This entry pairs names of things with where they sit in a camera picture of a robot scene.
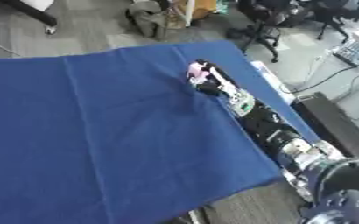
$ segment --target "office chair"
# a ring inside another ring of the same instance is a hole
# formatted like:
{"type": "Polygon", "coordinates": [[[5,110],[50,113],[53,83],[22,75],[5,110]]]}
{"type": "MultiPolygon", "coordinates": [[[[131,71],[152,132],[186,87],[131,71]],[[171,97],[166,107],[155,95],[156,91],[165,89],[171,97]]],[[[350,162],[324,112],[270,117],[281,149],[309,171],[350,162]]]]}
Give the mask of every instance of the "office chair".
{"type": "Polygon", "coordinates": [[[324,31],[330,25],[344,36],[345,39],[342,41],[343,44],[348,41],[349,35],[341,28],[344,25],[341,18],[359,19],[359,10],[349,10],[344,8],[348,1],[349,0],[313,0],[302,4],[303,7],[308,7],[313,12],[313,15],[309,19],[324,24],[317,37],[318,40],[322,40],[324,31]]]}
{"type": "Polygon", "coordinates": [[[258,42],[271,51],[273,55],[272,62],[278,62],[278,52],[275,47],[278,46],[280,34],[272,36],[269,31],[283,22],[281,12],[287,10],[290,6],[290,0],[239,0],[237,9],[242,12],[254,24],[248,25],[245,29],[231,28],[227,31],[229,39],[239,39],[241,36],[247,36],[250,39],[242,47],[245,53],[253,42],[258,42]]]}
{"type": "Polygon", "coordinates": [[[46,25],[45,33],[52,35],[56,32],[57,19],[43,11],[37,10],[20,0],[0,0],[1,4],[8,4],[17,11],[21,11],[27,16],[37,19],[46,25]]]}

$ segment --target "gray carpet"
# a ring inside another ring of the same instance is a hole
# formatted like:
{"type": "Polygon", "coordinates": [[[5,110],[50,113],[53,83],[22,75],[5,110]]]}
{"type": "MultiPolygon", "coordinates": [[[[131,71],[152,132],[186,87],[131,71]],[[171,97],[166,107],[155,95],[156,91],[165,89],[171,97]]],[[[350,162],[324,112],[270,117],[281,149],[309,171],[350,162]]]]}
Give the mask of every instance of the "gray carpet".
{"type": "MultiPolygon", "coordinates": [[[[40,22],[0,4],[0,45],[16,53],[0,49],[0,58],[97,53],[154,44],[156,40],[142,38],[128,26],[123,12],[129,3],[130,0],[57,0],[48,11],[60,22],[57,33],[52,36],[44,34],[40,22]]],[[[245,21],[243,15],[231,10],[228,16],[212,15],[197,27],[169,31],[163,42],[223,39],[227,28],[244,27],[245,21]]],[[[327,30],[325,41],[317,42],[314,37],[319,28],[320,25],[305,24],[283,31],[278,49],[280,61],[287,63],[272,65],[270,53],[260,45],[250,48],[249,57],[264,61],[284,81],[300,81],[306,74],[309,60],[342,39],[327,30]]],[[[286,183],[277,183],[217,201],[208,209],[208,216],[211,223],[219,224],[293,224],[298,220],[296,207],[299,202],[286,183]]]]}

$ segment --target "green object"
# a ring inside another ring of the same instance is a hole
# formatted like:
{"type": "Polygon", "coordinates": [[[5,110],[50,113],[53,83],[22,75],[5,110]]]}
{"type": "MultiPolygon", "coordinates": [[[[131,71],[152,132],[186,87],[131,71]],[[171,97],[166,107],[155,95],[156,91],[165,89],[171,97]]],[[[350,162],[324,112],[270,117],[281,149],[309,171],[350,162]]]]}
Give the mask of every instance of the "green object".
{"type": "Polygon", "coordinates": [[[216,12],[221,14],[227,14],[229,3],[226,0],[216,0],[216,12]]]}

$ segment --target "table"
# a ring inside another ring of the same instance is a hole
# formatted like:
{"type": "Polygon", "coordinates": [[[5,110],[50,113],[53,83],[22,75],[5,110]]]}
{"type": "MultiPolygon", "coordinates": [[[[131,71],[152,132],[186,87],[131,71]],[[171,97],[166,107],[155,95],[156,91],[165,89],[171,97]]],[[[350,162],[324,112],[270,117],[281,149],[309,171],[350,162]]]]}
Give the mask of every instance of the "table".
{"type": "Polygon", "coordinates": [[[222,101],[187,84],[197,59],[318,140],[229,42],[0,59],[0,223],[157,223],[282,179],[222,101]]]}

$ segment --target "blue tablecloth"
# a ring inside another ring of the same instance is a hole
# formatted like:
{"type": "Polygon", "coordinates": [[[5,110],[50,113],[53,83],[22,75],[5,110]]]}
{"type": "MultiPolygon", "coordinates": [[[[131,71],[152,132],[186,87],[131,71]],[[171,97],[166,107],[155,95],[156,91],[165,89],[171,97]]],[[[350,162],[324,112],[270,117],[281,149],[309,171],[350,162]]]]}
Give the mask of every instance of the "blue tablecloth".
{"type": "Polygon", "coordinates": [[[317,139],[229,42],[0,59],[0,224],[156,223],[280,179],[224,105],[187,85],[197,59],[317,139]]]}

